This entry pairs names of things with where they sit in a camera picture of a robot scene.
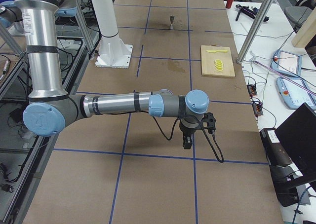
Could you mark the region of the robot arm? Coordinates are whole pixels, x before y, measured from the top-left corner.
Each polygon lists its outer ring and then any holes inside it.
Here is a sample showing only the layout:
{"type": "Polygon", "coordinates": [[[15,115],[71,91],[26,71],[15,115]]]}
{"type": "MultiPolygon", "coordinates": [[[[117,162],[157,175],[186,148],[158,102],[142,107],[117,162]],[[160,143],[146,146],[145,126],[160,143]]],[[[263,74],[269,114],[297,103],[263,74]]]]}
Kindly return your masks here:
{"type": "Polygon", "coordinates": [[[22,12],[33,90],[23,112],[25,126],[39,136],[52,136],[77,120],[92,115],[147,111],[153,117],[180,121],[183,148],[202,129],[209,105],[208,95],[192,90],[185,96],[168,90],[106,96],[71,96],[62,86],[55,15],[72,13],[76,0],[14,0],[22,12]]]}
{"type": "Polygon", "coordinates": [[[115,37],[119,32],[112,0],[92,0],[101,35],[115,37]]]}

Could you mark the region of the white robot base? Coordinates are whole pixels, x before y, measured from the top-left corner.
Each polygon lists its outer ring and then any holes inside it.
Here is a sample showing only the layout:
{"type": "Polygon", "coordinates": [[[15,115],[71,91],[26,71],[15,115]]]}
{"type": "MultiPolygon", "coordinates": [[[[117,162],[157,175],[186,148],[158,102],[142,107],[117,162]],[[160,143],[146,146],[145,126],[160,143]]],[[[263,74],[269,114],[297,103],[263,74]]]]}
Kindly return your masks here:
{"type": "Polygon", "coordinates": [[[108,68],[128,68],[133,45],[125,44],[119,35],[102,37],[95,65],[108,68]]]}

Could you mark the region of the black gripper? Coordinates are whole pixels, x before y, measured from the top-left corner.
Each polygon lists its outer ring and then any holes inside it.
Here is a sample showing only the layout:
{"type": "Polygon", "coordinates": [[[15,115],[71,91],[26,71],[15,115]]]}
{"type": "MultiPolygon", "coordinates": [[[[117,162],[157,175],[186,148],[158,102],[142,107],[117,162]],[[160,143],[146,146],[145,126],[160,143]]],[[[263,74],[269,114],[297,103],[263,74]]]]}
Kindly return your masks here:
{"type": "Polygon", "coordinates": [[[183,133],[183,149],[191,149],[193,145],[192,135],[200,129],[200,119],[196,116],[186,116],[180,119],[180,130],[183,133]]]}

